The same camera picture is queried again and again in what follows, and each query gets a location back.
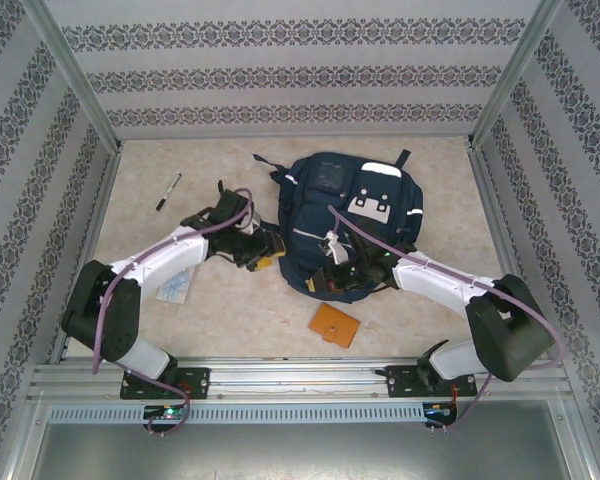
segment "orange wallet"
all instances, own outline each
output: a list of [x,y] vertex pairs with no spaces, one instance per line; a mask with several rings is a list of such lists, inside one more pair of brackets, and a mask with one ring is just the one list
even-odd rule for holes
[[325,342],[349,348],[356,336],[360,322],[326,303],[320,305],[311,319],[309,328],[322,335]]

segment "purple cable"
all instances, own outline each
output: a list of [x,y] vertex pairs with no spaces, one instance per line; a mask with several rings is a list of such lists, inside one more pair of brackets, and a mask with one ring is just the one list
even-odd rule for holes
[[146,252],[139,255],[133,262],[129,262],[129,264],[124,267],[118,275],[111,281],[107,290],[102,297],[102,302],[100,304],[100,310],[98,312],[98,323],[96,325],[96,337],[93,343],[93,361],[91,363],[91,373],[96,375],[98,373],[98,368],[100,367],[100,351],[102,348],[102,332],[104,330],[104,318],[107,313],[107,307],[109,306],[109,301],[111,300],[111,296],[113,295],[113,290],[116,288],[118,283],[124,278],[124,276],[133,270],[136,266],[138,266],[142,261],[146,260],[151,255],[159,252],[163,248],[175,243],[176,241],[187,240],[189,238],[198,237],[200,235],[206,235],[207,233],[217,232],[218,230],[222,230],[223,228],[230,227],[238,222],[242,217],[244,217],[248,212],[249,208],[253,204],[253,195],[251,194],[251,190],[248,188],[239,188],[235,191],[236,193],[244,192],[247,194],[249,201],[247,205],[235,216],[231,217],[229,220],[226,220],[218,225],[213,225],[212,227],[203,228],[201,230],[196,230],[195,232],[186,233],[177,238],[168,238],[164,242],[161,242],[157,245],[154,245]]
[[[562,339],[560,338],[560,334],[558,333],[558,331],[542,315],[540,315],[538,312],[536,312],[531,307],[522,303],[517,298],[513,298],[511,295],[507,295],[506,293],[501,292],[500,290],[493,288],[490,285],[486,285],[482,282],[476,282],[467,275],[462,275],[460,273],[454,272],[453,270],[449,270],[444,265],[440,265],[440,264],[432,262],[432,261],[422,260],[421,258],[414,257],[413,255],[409,255],[404,252],[401,252],[400,250],[393,248],[390,245],[387,245],[386,243],[378,240],[377,238],[375,238],[372,235],[369,235],[367,232],[365,232],[364,230],[362,230],[359,227],[357,227],[356,225],[354,225],[352,222],[350,222],[344,216],[342,216],[332,205],[329,205],[329,211],[333,214],[334,217],[336,217],[336,222],[342,221],[342,223],[344,223],[347,227],[349,227],[354,232],[358,233],[361,237],[365,238],[366,240],[368,240],[372,243],[375,243],[379,247],[382,247],[385,250],[387,250],[388,252],[391,252],[394,255],[399,256],[400,258],[404,258],[406,260],[409,260],[410,262],[416,263],[423,267],[432,268],[433,270],[437,270],[441,273],[444,273],[445,275],[455,278],[456,280],[460,280],[469,285],[475,285],[478,288],[481,288],[483,290],[486,290],[489,293],[497,295],[501,299],[503,299],[503,300],[511,303],[512,305],[515,305],[516,307],[520,308],[521,310],[525,311],[526,313],[531,315],[535,320],[540,322],[540,324],[549,332],[551,337],[553,337],[554,342],[558,346],[558,354],[556,355],[556,357],[554,359],[552,359],[546,363],[543,363],[541,365],[529,366],[528,367],[529,370],[541,370],[544,368],[555,367],[564,358],[565,346],[564,346],[564,343],[562,343]],[[491,382],[492,378],[493,378],[493,375],[491,373],[489,373],[489,375],[487,375],[484,383],[482,384],[482,387],[478,391],[477,395],[473,398],[473,400],[471,401],[469,406],[464,410],[462,415],[460,417],[458,417],[458,419],[453,423],[454,426],[457,425],[458,423],[460,423],[460,421],[462,419],[466,418],[467,414],[475,408],[476,404],[478,403],[478,400],[480,399],[480,397],[482,397],[482,395],[486,391],[487,386],[489,385],[489,382]]]
[[[160,388],[169,390],[170,392],[180,395],[182,397],[182,399],[184,400],[184,403],[181,405],[181,407],[184,407],[186,412],[184,413],[184,415],[182,413],[180,414],[180,421],[178,423],[176,423],[173,427],[171,427],[169,430],[166,430],[164,432],[160,432],[161,437],[166,437],[167,435],[171,435],[172,433],[175,433],[176,430],[178,430],[180,427],[182,427],[182,425],[185,424],[185,422],[189,418],[189,413],[191,412],[191,399],[189,398],[189,395],[187,395],[186,392],[184,392],[184,390],[180,390],[179,388],[172,387],[171,385],[169,385],[167,383],[162,383],[158,380],[154,380],[153,378],[147,377],[146,375],[143,375],[140,372],[131,370],[129,367],[126,367],[125,365],[123,365],[121,363],[118,363],[118,362],[113,362],[113,363],[115,363],[120,368],[126,370],[131,375],[138,377],[141,380],[144,380],[145,382],[149,382],[149,383],[155,385],[156,387],[160,387]],[[153,425],[153,422],[155,419],[156,419],[156,417],[151,417],[149,419],[149,423],[147,423],[147,430],[149,430],[149,435],[153,435],[154,433],[156,433],[154,430],[151,430],[151,425]]]

